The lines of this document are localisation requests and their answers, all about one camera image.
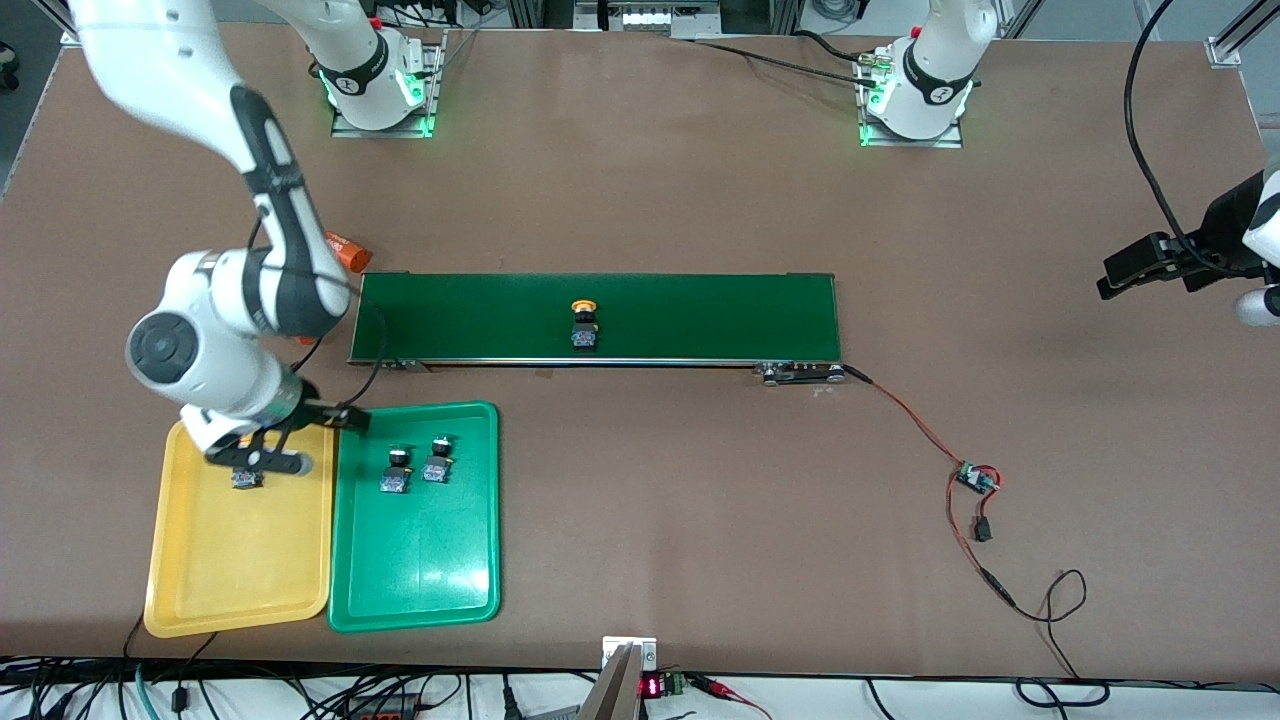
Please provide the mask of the red black clip lead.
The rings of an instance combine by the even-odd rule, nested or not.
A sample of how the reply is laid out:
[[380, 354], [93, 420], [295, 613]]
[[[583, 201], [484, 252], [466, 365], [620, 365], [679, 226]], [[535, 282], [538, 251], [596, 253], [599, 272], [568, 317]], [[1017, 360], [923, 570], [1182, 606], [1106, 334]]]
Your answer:
[[742, 705], [745, 707], [753, 708], [762, 714], [765, 720], [774, 720], [774, 717], [759, 703], [746, 698], [735, 689], [730, 688], [722, 682], [714, 680], [707, 675], [699, 673], [685, 673], [684, 678], [690, 687], [708, 694], [716, 700], [721, 700], [730, 703]]

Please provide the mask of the red black power strip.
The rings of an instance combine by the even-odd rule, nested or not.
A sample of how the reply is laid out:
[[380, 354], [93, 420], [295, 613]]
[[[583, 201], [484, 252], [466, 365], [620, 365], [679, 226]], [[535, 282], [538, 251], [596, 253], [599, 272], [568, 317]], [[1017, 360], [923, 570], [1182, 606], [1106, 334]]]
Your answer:
[[347, 701], [340, 720], [415, 720], [417, 714], [416, 694], [357, 694]]

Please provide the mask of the green plastic tray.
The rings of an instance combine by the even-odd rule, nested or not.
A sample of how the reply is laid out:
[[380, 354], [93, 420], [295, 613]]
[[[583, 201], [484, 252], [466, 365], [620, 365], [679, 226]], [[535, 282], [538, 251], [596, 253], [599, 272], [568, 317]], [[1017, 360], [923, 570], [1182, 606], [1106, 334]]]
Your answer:
[[[500, 419], [485, 401], [376, 407], [339, 434], [328, 621], [401, 632], [492, 620], [500, 606]], [[444, 484], [421, 478], [438, 434], [454, 441]], [[404, 495], [379, 480], [393, 445], [413, 446]]]

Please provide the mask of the aluminium frame profile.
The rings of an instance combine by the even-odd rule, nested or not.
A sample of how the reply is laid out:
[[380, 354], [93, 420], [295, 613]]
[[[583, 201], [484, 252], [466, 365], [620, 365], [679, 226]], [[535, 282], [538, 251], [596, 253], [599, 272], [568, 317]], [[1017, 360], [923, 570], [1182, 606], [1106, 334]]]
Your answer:
[[28, 0], [60, 31], [60, 45], [79, 46], [81, 37], [76, 28], [76, 19], [70, 10], [70, 0]]
[[1210, 64], [1215, 68], [1239, 67], [1240, 53], [1280, 19], [1280, 0], [1251, 0], [1217, 35], [1204, 41]]

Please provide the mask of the green conveyor belt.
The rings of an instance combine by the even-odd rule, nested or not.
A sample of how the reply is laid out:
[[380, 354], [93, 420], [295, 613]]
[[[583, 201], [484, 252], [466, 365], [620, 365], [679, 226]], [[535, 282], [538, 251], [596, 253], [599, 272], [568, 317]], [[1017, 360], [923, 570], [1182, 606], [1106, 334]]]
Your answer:
[[[392, 366], [749, 368], [768, 386], [838, 383], [829, 274], [370, 273], [349, 361]], [[571, 304], [596, 304], [575, 352]]]

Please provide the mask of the yellow plastic tray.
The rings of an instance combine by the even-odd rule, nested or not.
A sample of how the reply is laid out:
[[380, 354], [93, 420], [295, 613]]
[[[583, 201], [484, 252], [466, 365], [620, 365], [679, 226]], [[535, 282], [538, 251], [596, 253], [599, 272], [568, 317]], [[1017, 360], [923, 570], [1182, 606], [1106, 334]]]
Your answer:
[[237, 489], [177, 423], [166, 437], [143, 624], [175, 638], [307, 620], [330, 594], [337, 434], [296, 432], [302, 475]]

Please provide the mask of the aluminium rack with lights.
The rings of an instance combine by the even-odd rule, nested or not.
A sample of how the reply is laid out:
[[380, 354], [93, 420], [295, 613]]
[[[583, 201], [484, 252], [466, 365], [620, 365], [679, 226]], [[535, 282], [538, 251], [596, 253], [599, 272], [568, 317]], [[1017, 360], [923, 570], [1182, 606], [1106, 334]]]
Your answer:
[[486, 0], [521, 29], [649, 33], [671, 38], [790, 35], [808, 0]]

